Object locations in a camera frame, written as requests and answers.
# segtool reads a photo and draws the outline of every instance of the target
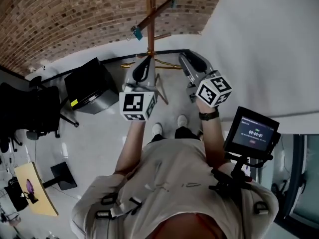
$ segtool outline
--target brick wall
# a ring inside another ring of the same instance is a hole
[[[177,0],[177,8],[156,19],[156,34],[198,34],[217,2]],[[0,0],[0,64],[25,76],[43,59],[54,61],[133,38],[130,29],[146,16],[145,4],[145,0]]]

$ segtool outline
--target shoe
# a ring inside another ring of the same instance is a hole
[[[152,127],[152,136],[154,137],[155,135],[160,134],[163,135],[163,128],[161,126],[160,123],[156,123],[153,127]]]
[[[186,118],[185,115],[180,115],[177,119],[177,125],[178,125],[178,128],[184,126],[184,127],[187,127],[188,126],[188,120]]]

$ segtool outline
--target tripod base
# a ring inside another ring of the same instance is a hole
[[[66,162],[52,166],[51,171],[53,173],[54,179],[43,183],[43,187],[45,189],[56,183],[59,185],[61,190],[73,189],[77,187]]]

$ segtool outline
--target white t-shirt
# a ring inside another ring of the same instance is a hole
[[[151,192],[135,215],[124,219],[126,239],[145,239],[169,217],[181,213],[202,213],[216,221],[228,239],[242,239],[242,216],[230,199],[209,190],[217,180],[205,160],[204,145],[196,139],[164,139],[148,144],[135,174],[119,191],[119,202],[138,195],[145,185],[153,183]],[[234,164],[219,170],[230,176]],[[86,237],[86,214],[90,206],[120,183],[121,175],[98,177],[72,213],[71,227],[79,238]],[[246,239],[262,238],[278,212],[278,201],[267,189],[252,182],[253,190],[242,190]],[[256,215],[253,205],[266,202],[269,213]]]

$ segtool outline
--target wristwatch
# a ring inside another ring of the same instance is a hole
[[[199,118],[201,120],[210,120],[210,119],[213,120],[213,119],[219,117],[218,109],[217,108],[215,108],[215,109],[216,109],[216,111],[214,111],[213,113],[209,113],[209,114],[199,113]]]

